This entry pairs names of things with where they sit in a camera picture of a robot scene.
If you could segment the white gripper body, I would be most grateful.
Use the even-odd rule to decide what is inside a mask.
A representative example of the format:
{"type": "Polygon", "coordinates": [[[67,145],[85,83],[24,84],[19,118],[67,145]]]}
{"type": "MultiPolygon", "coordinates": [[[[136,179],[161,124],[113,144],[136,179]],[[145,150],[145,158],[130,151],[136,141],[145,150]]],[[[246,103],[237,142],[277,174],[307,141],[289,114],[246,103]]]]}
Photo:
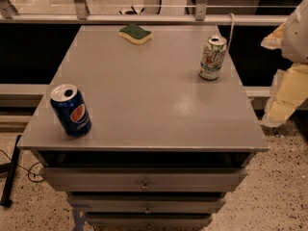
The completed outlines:
{"type": "Polygon", "coordinates": [[[302,0],[288,17],[281,50],[285,59],[308,64],[308,0],[302,0]]]}

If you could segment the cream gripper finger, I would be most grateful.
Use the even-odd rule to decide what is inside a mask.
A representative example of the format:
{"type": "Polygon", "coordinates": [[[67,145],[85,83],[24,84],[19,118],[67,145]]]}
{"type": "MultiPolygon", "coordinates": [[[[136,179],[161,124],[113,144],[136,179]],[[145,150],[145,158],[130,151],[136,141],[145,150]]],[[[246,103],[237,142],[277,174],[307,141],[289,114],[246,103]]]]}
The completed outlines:
{"type": "Polygon", "coordinates": [[[272,33],[267,35],[262,41],[261,46],[270,50],[280,49],[283,38],[285,23],[279,25],[272,33]]]}
{"type": "Polygon", "coordinates": [[[278,69],[269,93],[261,123],[276,128],[308,98],[308,65],[294,63],[287,70],[278,69]]]}

